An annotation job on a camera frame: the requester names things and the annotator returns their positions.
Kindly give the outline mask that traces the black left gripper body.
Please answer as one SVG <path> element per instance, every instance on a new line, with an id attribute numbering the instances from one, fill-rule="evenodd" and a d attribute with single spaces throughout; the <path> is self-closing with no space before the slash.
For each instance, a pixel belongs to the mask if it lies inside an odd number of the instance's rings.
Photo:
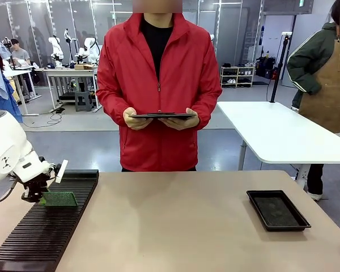
<path id="1" fill-rule="evenodd" d="M 43 193 L 49 192 L 48 183 L 49 177 L 35 177 L 23 184 L 25 194 L 29 195 L 31 200 L 40 200 Z"/>

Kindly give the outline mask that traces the person's right hand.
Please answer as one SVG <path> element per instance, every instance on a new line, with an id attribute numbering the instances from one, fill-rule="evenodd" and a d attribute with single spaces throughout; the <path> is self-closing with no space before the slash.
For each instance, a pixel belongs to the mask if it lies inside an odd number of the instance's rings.
<path id="1" fill-rule="evenodd" d="M 152 118 L 134 118 L 136 114 L 136 110 L 132 107 L 126 108 L 122 114 L 125 124 L 132 130 L 144 129 L 153 121 Z"/>

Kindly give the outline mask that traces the person's left hand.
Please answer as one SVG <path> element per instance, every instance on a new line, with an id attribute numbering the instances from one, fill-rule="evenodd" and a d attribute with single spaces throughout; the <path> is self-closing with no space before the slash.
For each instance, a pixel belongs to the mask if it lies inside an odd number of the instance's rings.
<path id="1" fill-rule="evenodd" d="M 186 113 L 192 116 L 185 120 L 179 118 L 160 118 L 159 121 L 165 126 L 178 131 L 196 127 L 200 122 L 198 113 L 190 108 L 186 108 Z"/>

